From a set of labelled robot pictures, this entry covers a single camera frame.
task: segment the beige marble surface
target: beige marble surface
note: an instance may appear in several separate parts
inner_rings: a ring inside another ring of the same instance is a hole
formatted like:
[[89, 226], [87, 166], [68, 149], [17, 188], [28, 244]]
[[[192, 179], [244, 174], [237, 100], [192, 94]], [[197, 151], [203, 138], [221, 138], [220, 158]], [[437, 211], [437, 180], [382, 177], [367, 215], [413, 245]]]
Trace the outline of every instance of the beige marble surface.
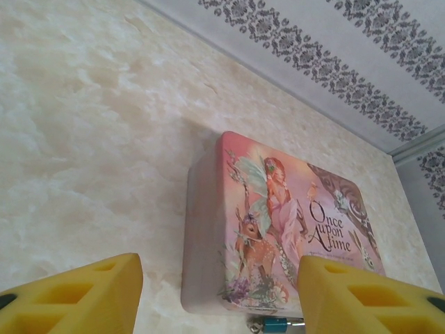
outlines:
[[389, 156], [130, 0], [0, 3], [0, 290], [137, 252], [135, 333], [248, 333], [179, 302], [187, 170], [228, 129], [356, 182], [388, 276], [440, 291]]

